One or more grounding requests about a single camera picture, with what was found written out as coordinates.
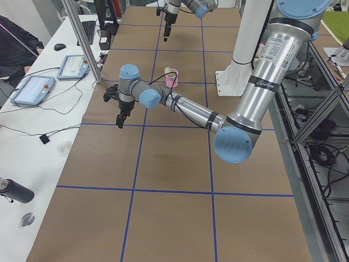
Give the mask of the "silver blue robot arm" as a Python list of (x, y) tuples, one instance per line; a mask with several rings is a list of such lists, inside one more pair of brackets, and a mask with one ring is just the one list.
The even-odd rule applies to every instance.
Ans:
[(231, 64), (216, 81), (240, 96), (234, 112), (221, 116), (165, 86), (140, 77), (132, 64), (120, 69), (116, 100), (124, 121), (139, 102), (152, 109), (162, 104), (192, 123), (215, 133), (214, 151), (228, 163), (251, 155), (262, 132), (261, 121), (292, 61), (304, 43), (318, 37), (320, 21), (330, 1), (246, 1)]
[(176, 23), (180, 7), (184, 4), (196, 17), (202, 19), (208, 12), (214, 11), (218, 7), (219, 1), (215, 0), (172, 0), (168, 1), (164, 7), (157, 7), (157, 16), (161, 12), (165, 13), (164, 41), (170, 37), (172, 25)]

